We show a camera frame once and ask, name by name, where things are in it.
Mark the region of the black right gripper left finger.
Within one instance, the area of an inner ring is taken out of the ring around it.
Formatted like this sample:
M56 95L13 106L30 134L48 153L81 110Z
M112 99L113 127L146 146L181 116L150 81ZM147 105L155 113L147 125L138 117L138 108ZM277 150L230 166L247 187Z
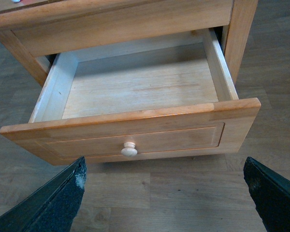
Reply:
M85 192L87 166L80 157L0 216L0 232L68 232Z

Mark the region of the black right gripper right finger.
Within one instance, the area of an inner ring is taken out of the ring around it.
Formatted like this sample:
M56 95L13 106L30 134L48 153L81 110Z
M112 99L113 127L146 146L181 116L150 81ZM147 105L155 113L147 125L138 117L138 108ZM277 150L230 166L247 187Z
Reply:
M243 172L265 229L290 232L290 181L252 157L247 157Z

